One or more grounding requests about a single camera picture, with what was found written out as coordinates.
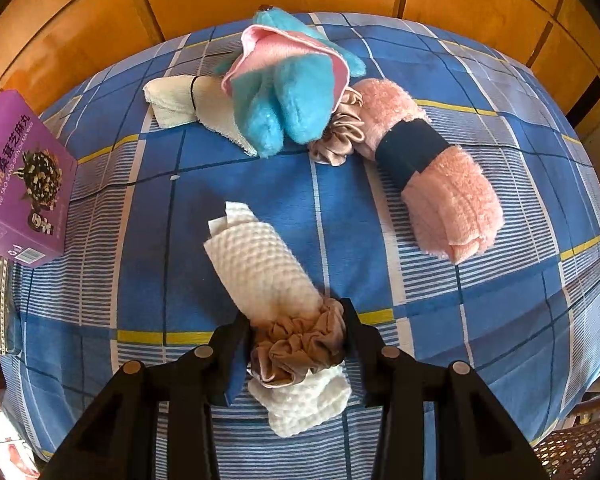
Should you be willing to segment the brown scrunchie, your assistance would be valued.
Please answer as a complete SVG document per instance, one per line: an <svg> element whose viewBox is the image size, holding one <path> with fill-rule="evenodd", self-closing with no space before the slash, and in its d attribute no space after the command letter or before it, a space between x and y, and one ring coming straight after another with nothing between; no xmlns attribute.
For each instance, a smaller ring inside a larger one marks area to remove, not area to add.
<svg viewBox="0 0 600 480"><path fill-rule="evenodd" d="M344 359L346 323L343 306L325 299L309 318L279 315L275 321L253 321L250 374L265 388L300 384Z"/></svg>

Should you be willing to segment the blue pink plush toy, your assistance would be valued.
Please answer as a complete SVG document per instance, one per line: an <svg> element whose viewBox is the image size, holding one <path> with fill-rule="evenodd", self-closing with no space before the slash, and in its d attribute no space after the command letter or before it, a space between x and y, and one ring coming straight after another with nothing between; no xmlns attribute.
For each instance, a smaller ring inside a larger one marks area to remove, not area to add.
<svg viewBox="0 0 600 480"><path fill-rule="evenodd" d="M277 6L260 6L234 58L219 65L237 129L269 158L290 139L320 140L350 82L366 74L354 53Z"/></svg>

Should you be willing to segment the cream folded cloth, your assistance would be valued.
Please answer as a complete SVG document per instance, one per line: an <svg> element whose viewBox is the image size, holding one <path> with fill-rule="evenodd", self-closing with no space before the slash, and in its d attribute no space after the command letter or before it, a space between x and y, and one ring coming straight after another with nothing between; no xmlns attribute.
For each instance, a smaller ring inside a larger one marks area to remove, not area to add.
<svg viewBox="0 0 600 480"><path fill-rule="evenodd" d="M148 81L143 94L161 129L200 122L239 146L248 156L257 156L236 125L233 101L222 90L219 77L160 77Z"/></svg>

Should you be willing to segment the white waffle towel roll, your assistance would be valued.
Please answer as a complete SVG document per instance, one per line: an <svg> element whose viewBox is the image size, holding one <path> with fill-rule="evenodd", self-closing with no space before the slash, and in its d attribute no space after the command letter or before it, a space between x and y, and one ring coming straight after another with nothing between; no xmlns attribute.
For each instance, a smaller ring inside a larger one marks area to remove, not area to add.
<svg viewBox="0 0 600 480"><path fill-rule="evenodd" d="M253 321L275 321L279 315L309 318L325 299L304 272L283 239L243 203L228 202L225 214L208 223L204 242L216 275L236 308ZM343 412L351 386L342 362L300 384L265 388L250 374L249 393L268 411L268 424L281 438L289 438L327 422Z"/></svg>

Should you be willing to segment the purple cardboard snack box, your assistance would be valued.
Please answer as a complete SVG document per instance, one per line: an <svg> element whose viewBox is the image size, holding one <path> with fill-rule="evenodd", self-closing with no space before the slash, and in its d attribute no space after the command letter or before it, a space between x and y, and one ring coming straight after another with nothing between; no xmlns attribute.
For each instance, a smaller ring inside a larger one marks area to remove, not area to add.
<svg viewBox="0 0 600 480"><path fill-rule="evenodd" d="M35 268L64 253L78 163L15 90L0 93L0 256Z"/></svg>

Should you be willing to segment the blue plaid tablecloth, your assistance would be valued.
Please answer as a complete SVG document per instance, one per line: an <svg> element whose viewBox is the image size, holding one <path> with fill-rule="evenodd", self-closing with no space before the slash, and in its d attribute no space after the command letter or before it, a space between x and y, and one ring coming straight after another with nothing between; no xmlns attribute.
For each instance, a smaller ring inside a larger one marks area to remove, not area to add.
<svg viewBox="0 0 600 480"><path fill-rule="evenodd" d="M242 23L137 53L42 115L79 168L65 255L12 269L3 408L36 454L52 455L123 362L175 360L230 322L204 252L229 202L272 224L317 288L350 298L388 344L475 367L530 440L600 376L600 182L532 71L397 18L304 21L410 92L479 163L504 211L495 245L459 266L423 254L398 190L360 156L332 168L287 144L251 158L200 125L159 130L144 84L210 73L238 49Z"/></svg>

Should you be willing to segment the wicker chair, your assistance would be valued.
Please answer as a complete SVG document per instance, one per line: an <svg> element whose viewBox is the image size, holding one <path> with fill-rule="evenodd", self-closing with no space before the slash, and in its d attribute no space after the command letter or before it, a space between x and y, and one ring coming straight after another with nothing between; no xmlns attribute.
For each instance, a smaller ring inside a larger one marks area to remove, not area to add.
<svg viewBox="0 0 600 480"><path fill-rule="evenodd" d="M582 420L600 414L600 396L578 404L570 413ZM534 452L550 479L600 479L600 418L549 434Z"/></svg>

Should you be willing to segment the pink fluffy towel roll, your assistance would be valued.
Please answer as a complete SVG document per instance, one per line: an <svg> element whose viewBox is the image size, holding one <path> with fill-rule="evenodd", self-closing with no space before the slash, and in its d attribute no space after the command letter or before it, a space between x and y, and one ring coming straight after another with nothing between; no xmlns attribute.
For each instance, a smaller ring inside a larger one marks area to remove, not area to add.
<svg viewBox="0 0 600 480"><path fill-rule="evenodd" d="M362 98L365 136L356 150L400 192L419 249L454 264L490 249L504 214L478 162L443 139L395 82L366 78L353 89Z"/></svg>

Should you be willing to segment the beige satin scrunchie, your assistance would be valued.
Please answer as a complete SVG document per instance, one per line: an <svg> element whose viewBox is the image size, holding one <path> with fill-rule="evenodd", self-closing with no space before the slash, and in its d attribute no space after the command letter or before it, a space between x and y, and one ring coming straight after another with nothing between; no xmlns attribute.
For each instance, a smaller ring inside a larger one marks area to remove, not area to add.
<svg viewBox="0 0 600 480"><path fill-rule="evenodd" d="M362 96L357 91L350 87L344 90L321 139L309 144L309 155L314 162L339 167L365 141L362 105Z"/></svg>

